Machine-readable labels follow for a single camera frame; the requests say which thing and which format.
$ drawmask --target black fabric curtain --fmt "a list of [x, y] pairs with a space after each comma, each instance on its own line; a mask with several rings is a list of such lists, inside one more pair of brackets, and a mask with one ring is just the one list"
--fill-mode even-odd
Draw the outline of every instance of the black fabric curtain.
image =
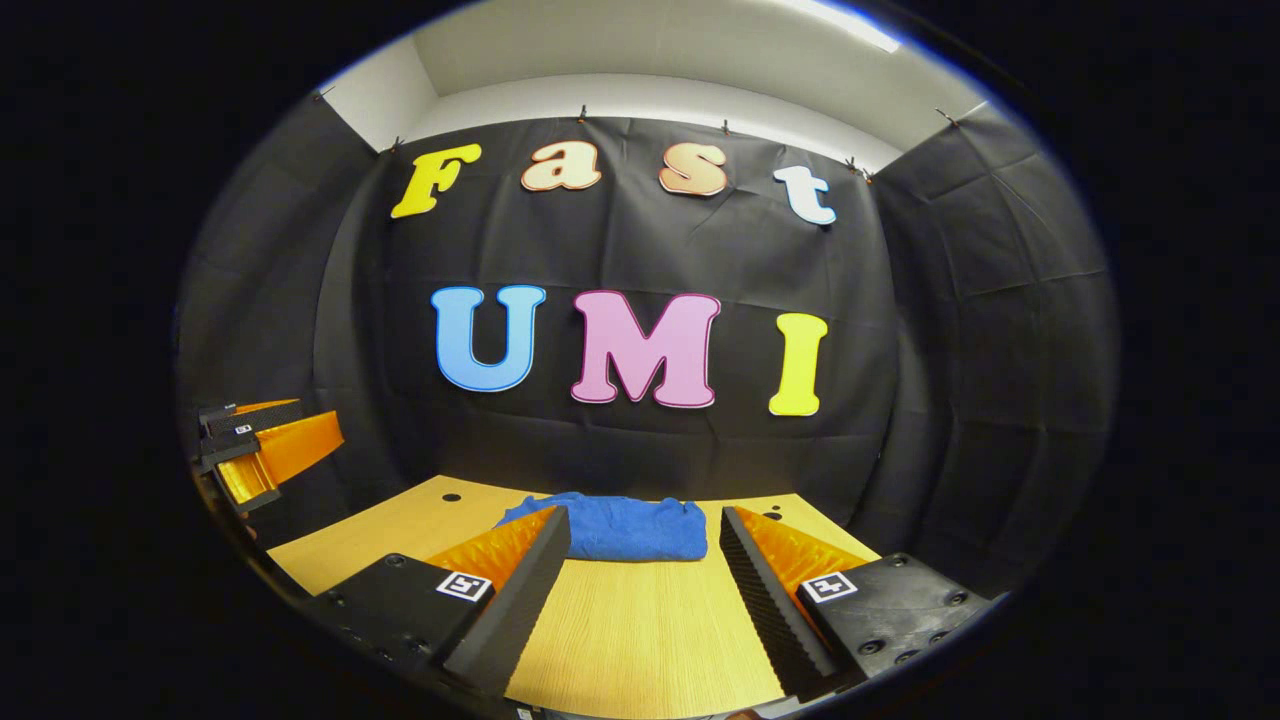
[[[539, 147], [598, 149], [602, 179], [532, 192]], [[723, 150], [728, 186], [658, 182], [678, 142]], [[413, 160], [479, 143], [428, 213], [392, 219]], [[773, 172], [827, 181], [817, 225]], [[506, 354], [498, 290], [547, 291], [534, 363], [494, 393], [436, 364], [431, 293], [471, 286], [474, 351]], [[649, 332], [672, 297], [721, 302], [708, 383], [675, 409], [579, 402], [573, 297], [620, 291]], [[822, 318], [813, 416], [768, 411], [782, 313]], [[536, 119], [375, 156], [323, 101], [303, 101], [210, 213], [178, 306], [179, 420], [202, 405], [302, 397], [347, 438], [252, 523], [275, 544], [444, 473], [530, 491], [658, 500], [797, 492], [879, 552], [906, 550], [995, 594], [1051, 546], [1098, 462], [1116, 384], [1110, 278], [1057, 165], [984, 106], [868, 186], [841, 163], [660, 120]], [[618, 378], [611, 382], [620, 386]]]

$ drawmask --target wooden table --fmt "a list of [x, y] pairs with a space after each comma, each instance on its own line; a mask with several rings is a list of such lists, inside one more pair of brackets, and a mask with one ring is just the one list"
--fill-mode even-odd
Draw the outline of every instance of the wooden table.
[[[448, 502], [445, 495], [461, 500]], [[399, 552], [426, 559], [493, 528], [527, 496], [438, 475], [269, 555], [312, 594]], [[868, 560], [879, 556], [797, 495], [698, 501], [707, 557], [696, 562], [566, 560], [507, 697], [598, 717], [712, 715], [783, 697], [719, 548], [721, 509], [782, 523]]]

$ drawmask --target yellow letter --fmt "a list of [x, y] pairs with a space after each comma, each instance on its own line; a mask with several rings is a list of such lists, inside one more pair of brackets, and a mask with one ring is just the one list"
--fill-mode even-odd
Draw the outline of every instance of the yellow letter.
[[[480, 146], [475, 142], [419, 155], [417, 160], [413, 160], [413, 177], [410, 178], [408, 187], [404, 188], [403, 200], [392, 208], [392, 218], [417, 215], [435, 208], [431, 188], [436, 187], [440, 192], [449, 190], [453, 187], [453, 181], [458, 179], [462, 163], [475, 163], [479, 159]], [[449, 160], [462, 160], [462, 163], [451, 163]]]
[[723, 165], [724, 151], [714, 145], [681, 142], [662, 155], [666, 168], [658, 170], [658, 182], [667, 192], [712, 196], [728, 186]]
[[534, 161], [536, 164], [520, 176], [520, 184], [526, 190], [586, 190], [603, 177], [595, 169], [595, 146], [581, 140], [539, 147], [534, 151]]
[[822, 318], [804, 313], [778, 315], [782, 331], [782, 382], [778, 393], [769, 398], [769, 413], [774, 415], [813, 415], [818, 411], [818, 396], [813, 383], [818, 375], [818, 343], [827, 337], [827, 323]]

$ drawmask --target orange letter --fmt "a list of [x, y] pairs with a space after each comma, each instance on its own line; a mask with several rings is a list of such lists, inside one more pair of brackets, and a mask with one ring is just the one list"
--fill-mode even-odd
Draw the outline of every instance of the orange letter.
[[723, 165], [724, 151], [714, 145], [681, 142], [662, 155], [666, 168], [658, 170], [658, 182], [667, 192], [712, 196], [728, 186]]
[[568, 140], [539, 147], [535, 164], [520, 176], [525, 190], [543, 191], [567, 187], [586, 190], [603, 176], [595, 169], [595, 146], [581, 140]]
[[[479, 159], [480, 146], [475, 142], [419, 155], [417, 160], [413, 160], [413, 177], [408, 179], [404, 197], [399, 205], [392, 208], [392, 218], [417, 215], [435, 208], [431, 188], [436, 187], [440, 192], [449, 190], [453, 187], [453, 181], [458, 179], [462, 163], [475, 163]], [[451, 163], [451, 160], [462, 160], [462, 163]]]

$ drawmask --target blue letter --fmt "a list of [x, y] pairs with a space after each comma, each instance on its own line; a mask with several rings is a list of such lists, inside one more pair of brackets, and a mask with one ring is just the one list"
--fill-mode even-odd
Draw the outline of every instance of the blue letter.
[[513, 284], [498, 291], [507, 306], [507, 356], [497, 365], [477, 363], [471, 352], [471, 323], [484, 292], [474, 287], [445, 287], [431, 295], [438, 322], [435, 359], [448, 380], [475, 392], [511, 389], [524, 382], [534, 366], [534, 307], [547, 300], [547, 291], [531, 284]]
[[836, 222], [836, 211], [818, 204], [818, 191], [827, 192], [827, 181], [813, 177], [809, 168], [792, 165], [773, 170], [773, 179], [787, 183], [787, 201], [801, 219], [815, 225], [829, 225]]

